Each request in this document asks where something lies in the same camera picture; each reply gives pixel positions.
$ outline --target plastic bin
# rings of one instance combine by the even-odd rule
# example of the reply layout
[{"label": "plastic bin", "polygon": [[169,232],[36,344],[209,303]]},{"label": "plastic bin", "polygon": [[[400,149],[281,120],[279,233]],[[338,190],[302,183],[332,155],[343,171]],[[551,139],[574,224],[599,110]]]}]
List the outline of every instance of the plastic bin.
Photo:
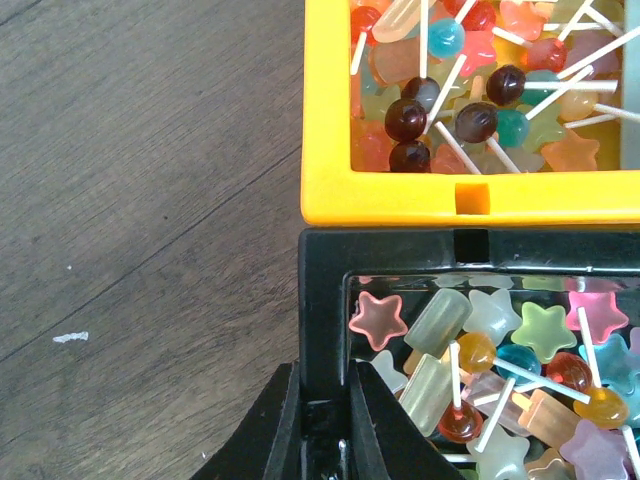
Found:
[{"label": "plastic bin", "polygon": [[[402,316],[409,324],[443,281],[465,294],[472,288],[495,291],[492,283],[506,287],[516,312],[524,301],[567,308],[572,291],[615,293],[630,327],[640,326],[639,253],[640,234],[623,232],[304,232],[299,250],[300,385],[304,404],[322,413],[324,423],[316,434],[325,435],[327,445],[337,445],[338,437],[330,440],[335,432],[344,431],[339,412],[348,403],[349,360],[354,353],[365,359],[374,355],[367,342],[347,328],[360,291],[378,298],[402,296]],[[630,327],[619,332],[628,333]],[[410,348],[395,338],[386,349],[394,356],[396,370],[402,371]],[[466,453],[464,447],[441,442],[437,435],[430,438],[442,449]],[[313,454],[330,458],[332,452],[327,448]],[[430,478],[429,473],[433,472],[421,478]]]},{"label": "plastic bin", "polygon": [[[627,2],[627,19],[640,2]],[[306,2],[302,195],[314,225],[602,225],[640,223],[640,172],[436,175],[350,166],[347,0]],[[627,49],[638,47],[636,39]],[[626,99],[633,99],[626,94]],[[635,141],[637,127],[623,138]],[[623,164],[635,152],[623,148]]]}]

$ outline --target star-shaped candy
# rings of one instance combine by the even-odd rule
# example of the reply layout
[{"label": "star-shaped candy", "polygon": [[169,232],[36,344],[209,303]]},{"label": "star-shaped candy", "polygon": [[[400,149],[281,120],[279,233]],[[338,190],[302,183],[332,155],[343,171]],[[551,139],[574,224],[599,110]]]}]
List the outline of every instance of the star-shaped candy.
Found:
[{"label": "star-shaped candy", "polygon": [[496,49],[493,46],[493,33],[466,32],[464,47],[460,54],[467,56],[466,62],[460,70],[461,77],[468,77],[479,67],[492,65],[496,61]]},{"label": "star-shaped candy", "polygon": [[535,9],[531,2],[500,2],[500,14],[505,30],[533,42],[540,37],[546,18]]},{"label": "star-shaped candy", "polygon": [[[574,32],[573,48],[569,50],[565,68],[570,67],[574,63],[578,63],[578,61],[604,47],[613,39],[614,37],[612,35],[608,33],[603,34],[598,31]],[[598,74],[612,73],[620,70],[620,60],[618,60],[616,52],[613,51],[592,62],[591,66],[594,72],[590,77],[595,77]]]},{"label": "star-shaped candy", "polygon": [[[619,394],[630,394],[634,388],[634,378],[640,374],[640,355],[629,352],[621,335],[614,333],[604,345],[595,345],[596,361],[602,383],[610,385]],[[578,349],[580,356],[587,359],[584,346]]]},{"label": "star-shaped candy", "polygon": [[609,293],[569,293],[571,311],[567,315],[569,330],[580,330],[578,308],[584,307],[589,320],[589,331],[595,345],[607,341],[611,332],[629,324],[629,317],[616,305],[616,294]]},{"label": "star-shaped candy", "polygon": [[393,355],[389,350],[383,350],[371,360],[371,365],[376,369],[378,375],[384,383],[389,387],[391,393],[396,393],[407,386],[408,379],[406,376],[393,368]]},{"label": "star-shaped candy", "polygon": [[380,95],[362,95],[360,103],[364,111],[364,118],[370,122],[384,123],[389,105],[400,98],[400,87],[391,85],[384,89]]},{"label": "star-shaped candy", "polygon": [[598,140],[582,138],[571,129],[559,142],[542,147],[540,153],[554,172],[589,172],[598,169]]},{"label": "star-shaped candy", "polygon": [[629,351],[636,355],[640,355],[640,327],[633,327],[631,329],[629,332],[629,340],[631,343]]},{"label": "star-shaped candy", "polygon": [[467,444],[467,450],[476,461],[476,471],[482,480],[528,479],[524,456],[529,450],[529,440],[512,437],[500,425],[496,425],[482,453],[475,449],[477,443],[478,439],[473,439]]},{"label": "star-shaped candy", "polygon": [[[520,105],[516,108],[524,114],[532,109],[531,105]],[[545,143],[558,142],[565,138],[567,129],[558,123],[559,115],[560,105],[558,104],[550,105],[536,115],[529,124],[529,135],[522,144],[522,148],[527,152],[537,152]]]},{"label": "star-shaped candy", "polygon": [[549,363],[561,348],[575,347],[576,336],[567,328],[566,312],[560,305],[542,308],[532,302],[522,305],[522,326],[511,341],[531,347],[541,363]]},{"label": "star-shaped candy", "polygon": [[602,430],[589,420],[580,420],[573,438],[560,447],[560,454],[573,464],[578,480],[629,479],[622,434]]},{"label": "star-shaped candy", "polygon": [[571,465],[567,464],[555,448],[545,450],[535,462],[524,466],[529,480],[575,480]]},{"label": "star-shaped candy", "polygon": [[508,332],[522,325],[522,318],[513,311],[508,290],[501,288],[491,295],[471,290],[469,300],[473,312],[464,324],[465,332],[486,333],[494,345],[500,345]]},{"label": "star-shaped candy", "polygon": [[369,292],[358,297],[358,313],[349,321],[349,329],[361,333],[371,348],[379,352],[393,337],[405,335],[409,329],[400,318],[402,297],[391,295],[378,300]]}]

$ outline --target round lollipop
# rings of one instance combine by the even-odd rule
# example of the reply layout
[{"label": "round lollipop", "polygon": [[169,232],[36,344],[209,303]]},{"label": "round lollipop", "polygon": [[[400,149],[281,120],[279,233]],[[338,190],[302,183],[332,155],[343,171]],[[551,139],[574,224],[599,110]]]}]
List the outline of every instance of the round lollipop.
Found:
[{"label": "round lollipop", "polygon": [[389,155],[389,167],[392,172],[428,173],[431,153],[419,140],[399,143]]},{"label": "round lollipop", "polygon": [[415,140],[427,125],[427,112],[416,100],[401,98],[393,102],[384,119],[384,129],[398,142]]},{"label": "round lollipop", "polygon": [[438,431],[451,442],[468,443],[480,435],[483,420],[476,408],[467,402],[463,402],[460,398],[459,352],[460,345],[458,345],[458,342],[451,342],[449,344],[449,361],[451,365],[453,400],[438,423]]}]

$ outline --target white speck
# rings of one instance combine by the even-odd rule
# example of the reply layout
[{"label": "white speck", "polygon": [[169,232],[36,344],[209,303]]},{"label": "white speck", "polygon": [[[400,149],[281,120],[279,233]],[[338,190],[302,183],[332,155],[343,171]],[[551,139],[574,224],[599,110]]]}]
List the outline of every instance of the white speck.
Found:
[{"label": "white speck", "polygon": [[67,333],[61,337],[53,337],[56,343],[67,343],[69,340],[89,340],[89,332]]}]

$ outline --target wood grain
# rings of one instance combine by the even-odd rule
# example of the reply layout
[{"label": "wood grain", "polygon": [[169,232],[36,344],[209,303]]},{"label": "wood grain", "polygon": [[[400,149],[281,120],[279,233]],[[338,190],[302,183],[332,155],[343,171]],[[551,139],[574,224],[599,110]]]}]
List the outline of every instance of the wood grain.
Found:
[{"label": "wood grain", "polygon": [[0,5],[0,479],[188,478],[297,357],[302,23]]},{"label": "wood grain", "polygon": [[302,16],[43,0],[0,27],[0,359],[300,145]]},{"label": "wood grain", "polygon": [[297,357],[298,154],[0,363],[2,478],[188,478],[219,448]]}]

